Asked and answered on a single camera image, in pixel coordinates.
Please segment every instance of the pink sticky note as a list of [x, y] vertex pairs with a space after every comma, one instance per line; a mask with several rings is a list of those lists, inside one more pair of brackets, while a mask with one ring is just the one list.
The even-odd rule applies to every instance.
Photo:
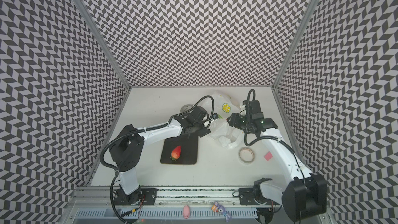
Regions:
[[267, 161], [269, 161], [269, 160], [272, 158], [271, 152], [268, 152], [268, 153], [264, 156], [264, 158], [265, 158]]

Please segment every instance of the chevron pattern wall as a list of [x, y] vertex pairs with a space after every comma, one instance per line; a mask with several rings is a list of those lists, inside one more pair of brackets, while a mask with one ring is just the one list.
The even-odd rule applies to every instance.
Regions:
[[271, 85], [310, 0], [84, 0], [134, 86]]
[[0, 220], [55, 223], [126, 89], [71, 0], [0, 0], [0, 26]]
[[398, 223], [398, 0], [321, 0], [279, 87], [340, 223]]

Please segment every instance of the plastic bag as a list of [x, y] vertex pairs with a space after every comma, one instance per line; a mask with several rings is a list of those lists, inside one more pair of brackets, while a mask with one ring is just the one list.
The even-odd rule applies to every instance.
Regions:
[[[231, 97], [228, 95], [215, 91], [212, 97], [214, 99], [214, 112], [218, 113], [219, 116], [228, 118], [233, 112], [240, 112], [240, 109], [232, 104]], [[211, 99], [206, 98], [199, 105], [210, 113], [212, 106]]]
[[209, 129], [211, 132], [208, 136], [218, 140], [224, 148], [233, 149], [243, 142], [243, 131], [229, 126], [225, 119], [221, 118], [213, 121]]

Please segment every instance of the red strawberry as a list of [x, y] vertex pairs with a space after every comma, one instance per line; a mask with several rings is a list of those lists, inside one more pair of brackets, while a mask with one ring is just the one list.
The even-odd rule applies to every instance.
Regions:
[[181, 155], [181, 146], [177, 146], [174, 148], [174, 150], [172, 151], [172, 156], [171, 159], [173, 161], [176, 161]]

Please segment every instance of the metal bracket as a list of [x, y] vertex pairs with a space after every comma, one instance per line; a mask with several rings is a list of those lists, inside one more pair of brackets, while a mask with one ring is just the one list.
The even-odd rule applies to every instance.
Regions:
[[126, 196], [126, 194], [123, 192], [122, 189], [117, 189], [115, 197], [113, 199], [115, 205], [119, 206], [127, 206], [127, 205], [139, 205], [140, 204], [140, 199], [144, 199], [142, 202], [142, 205], [155, 205], [155, 200], [156, 200], [156, 194], [157, 194], [157, 189], [155, 188], [145, 188], [137, 191], [136, 195], [129, 195]]
[[268, 224], [272, 221], [273, 218], [273, 211], [271, 208], [257, 208], [257, 218], [261, 224]]
[[271, 200], [266, 199], [264, 204], [259, 204], [255, 199], [254, 199], [254, 193], [253, 189], [250, 188], [240, 188], [238, 189], [239, 192], [239, 201], [242, 206], [247, 206], [247, 205], [271, 205]]

